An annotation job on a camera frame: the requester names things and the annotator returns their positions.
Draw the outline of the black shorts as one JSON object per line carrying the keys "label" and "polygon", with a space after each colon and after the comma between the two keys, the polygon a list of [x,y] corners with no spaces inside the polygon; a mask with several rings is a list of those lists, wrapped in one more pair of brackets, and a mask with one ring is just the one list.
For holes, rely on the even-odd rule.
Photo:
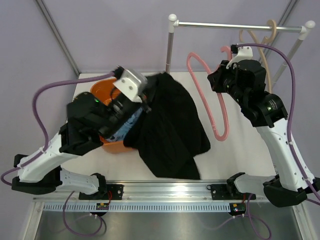
{"label": "black shorts", "polygon": [[211,144],[189,92],[168,73],[154,75],[151,110],[142,112],[126,134],[125,147],[138,150],[157,178],[200,180],[194,157]]}

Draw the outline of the light blue shorts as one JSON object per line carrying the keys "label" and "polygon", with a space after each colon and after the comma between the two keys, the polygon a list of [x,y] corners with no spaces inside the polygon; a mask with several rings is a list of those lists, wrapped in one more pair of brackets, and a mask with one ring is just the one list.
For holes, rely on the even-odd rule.
{"label": "light blue shorts", "polygon": [[106,140],[108,142],[118,142],[123,141],[125,136],[128,134],[129,130],[135,125],[139,119],[142,109],[138,109],[131,117],[109,138]]}

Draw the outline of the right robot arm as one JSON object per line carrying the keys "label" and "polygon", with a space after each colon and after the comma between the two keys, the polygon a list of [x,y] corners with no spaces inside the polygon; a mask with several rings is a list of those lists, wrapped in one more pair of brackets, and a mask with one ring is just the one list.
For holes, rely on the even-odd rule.
{"label": "right robot arm", "polygon": [[240,106],[264,140],[275,176],[254,176],[239,172],[227,180],[226,192],[233,199],[242,194],[266,197],[278,208],[296,206],[307,200],[312,192],[292,153],[293,137],[287,132],[289,117],[281,98],[265,90],[266,69],[253,59],[240,62],[222,60],[218,69],[207,79],[216,93],[227,93]]}

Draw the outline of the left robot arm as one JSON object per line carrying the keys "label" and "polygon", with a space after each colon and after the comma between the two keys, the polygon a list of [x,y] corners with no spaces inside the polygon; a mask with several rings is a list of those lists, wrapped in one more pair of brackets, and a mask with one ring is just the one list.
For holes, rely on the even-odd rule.
{"label": "left robot arm", "polygon": [[100,200],[108,195],[106,178],[82,175],[62,168],[62,164],[101,147],[102,139],[114,135],[138,109],[150,110],[152,93],[143,93],[133,102],[120,93],[109,104],[92,93],[82,92],[66,106],[67,122],[45,146],[32,155],[17,154],[12,179],[14,191],[45,195],[58,191],[79,192],[81,200]]}

